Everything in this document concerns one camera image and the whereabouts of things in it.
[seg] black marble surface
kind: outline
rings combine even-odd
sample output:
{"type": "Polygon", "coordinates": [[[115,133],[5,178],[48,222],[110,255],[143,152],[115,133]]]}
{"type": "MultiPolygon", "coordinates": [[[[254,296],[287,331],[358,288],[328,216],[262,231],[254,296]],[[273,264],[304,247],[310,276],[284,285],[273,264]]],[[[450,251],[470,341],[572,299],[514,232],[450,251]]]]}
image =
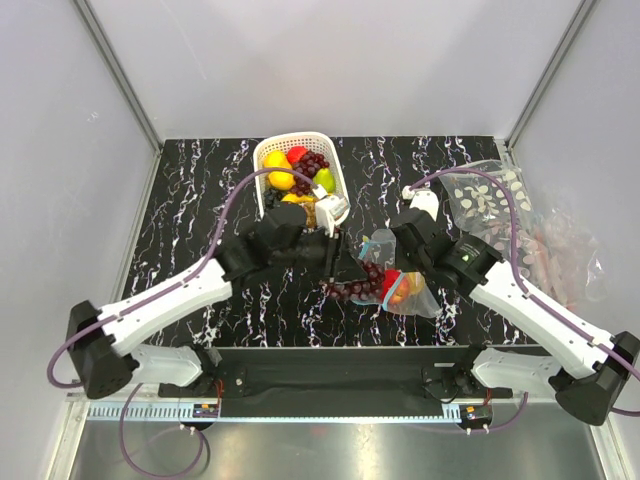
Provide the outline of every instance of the black marble surface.
{"type": "MultiPolygon", "coordinates": [[[[499,158],[491,137],[334,138],[348,187],[347,228],[354,252],[362,237],[388,226],[401,208],[400,192],[435,170],[499,158]],[[364,205],[378,205],[365,211],[364,205]]],[[[204,255],[222,205],[253,170],[260,139],[169,140],[166,142],[129,270],[125,296],[180,272],[204,255]]],[[[439,220],[450,235],[446,194],[439,220]]],[[[232,235],[258,220],[252,183],[241,193],[225,227],[232,235]]],[[[326,300],[305,272],[287,271],[229,301],[194,312],[149,339],[176,346],[292,347],[528,343],[502,317],[442,289],[434,292],[439,318],[393,315],[377,306],[326,300]]]]}

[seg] white wall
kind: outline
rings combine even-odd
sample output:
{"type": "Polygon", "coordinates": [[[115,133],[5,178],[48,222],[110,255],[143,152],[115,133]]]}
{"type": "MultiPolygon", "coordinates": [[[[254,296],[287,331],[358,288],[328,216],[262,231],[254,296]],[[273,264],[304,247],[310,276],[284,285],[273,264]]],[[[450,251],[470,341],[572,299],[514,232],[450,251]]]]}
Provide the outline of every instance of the white wall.
{"type": "Polygon", "coordinates": [[[579,0],[91,4],[164,137],[504,137],[579,0]]]}
{"type": "MultiPolygon", "coordinates": [[[[583,312],[640,336],[640,3],[600,2],[516,145],[533,201],[568,199],[604,247],[609,301],[583,312]]],[[[630,381],[617,406],[640,410],[630,381]]],[[[640,475],[640,419],[617,417],[640,475]]]]}
{"type": "Polygon", "coordinates": [[[63,399],[47,361],[72,305],[109,300],[152,152],[70,1],[0,4],[0,478],[36,479],[63,399]]]}

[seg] plastic basket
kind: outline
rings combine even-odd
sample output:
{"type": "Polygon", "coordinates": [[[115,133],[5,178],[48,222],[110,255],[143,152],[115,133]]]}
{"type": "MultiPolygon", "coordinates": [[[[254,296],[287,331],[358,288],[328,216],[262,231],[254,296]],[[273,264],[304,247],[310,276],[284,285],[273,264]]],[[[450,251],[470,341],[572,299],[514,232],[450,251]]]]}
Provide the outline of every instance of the plastic basket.
{"type": "MultiPolygon", "coordinates": [[[[264,159],[269,153],[274,150],[280,150],[287,153],[291,147],[295,146],[307,147],[309,150],[313,150],[315,153],[321,153],[324,155],[325,160],[329,162],[329,170],[336,181],[336,191],[344,195],[349,201],[349,195],[347,194],[347,186],[344,183],[344,177],[342,176],[342,166],[340,160],[338,160],[338,153],[336,147],[329,137],[322,133],[316,132],[299,132],[299,133],[287,133],[285,135],[278,135],[276,137],[270,137],[258,144],[253,152],[253,170],[259,170],[263,166],[264,159]]],[[[256,189],[258,192],[258,208],[260,209],[260,216],[264,215],[264,191],[267,185],[267,175],[260,175],[256,178],[256,189]]]]}

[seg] bag of fruit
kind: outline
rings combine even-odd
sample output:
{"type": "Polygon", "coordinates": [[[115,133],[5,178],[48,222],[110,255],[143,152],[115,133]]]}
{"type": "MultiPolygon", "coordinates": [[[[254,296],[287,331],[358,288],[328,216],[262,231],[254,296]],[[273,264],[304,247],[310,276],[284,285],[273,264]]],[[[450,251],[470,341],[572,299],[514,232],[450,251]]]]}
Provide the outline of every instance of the bag of fruit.
{"type": "Polygon", "coordinates": [[[396,237],[388,229],[376,230],[367,239],[359,259],[369,275],[366,282],[334,285],[330,296],[358,305],[381,305],[391,313],[434,318],[442,308],[418,272],[395,270],[396,237]]]}

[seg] yellow lemon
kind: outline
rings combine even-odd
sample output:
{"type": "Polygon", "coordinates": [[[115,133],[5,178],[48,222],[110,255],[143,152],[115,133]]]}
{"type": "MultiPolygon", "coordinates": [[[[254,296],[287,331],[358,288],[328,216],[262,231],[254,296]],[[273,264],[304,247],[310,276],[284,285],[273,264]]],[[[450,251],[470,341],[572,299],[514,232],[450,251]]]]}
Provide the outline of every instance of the yellow lemon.
{"type": "Polygon", "coordinates": [[[271,186],[278,190],[287,191],[296,184],[293,174],[287,172],[271,172],[268,178],[271,186]]]}
{"type": "Polygon", "coordinates": [[[287,156],[280,150],[274,150],[264,159],[263,165],[268,167],[284,167],[291,168],[291,164],[287,160],[287,156]]]}

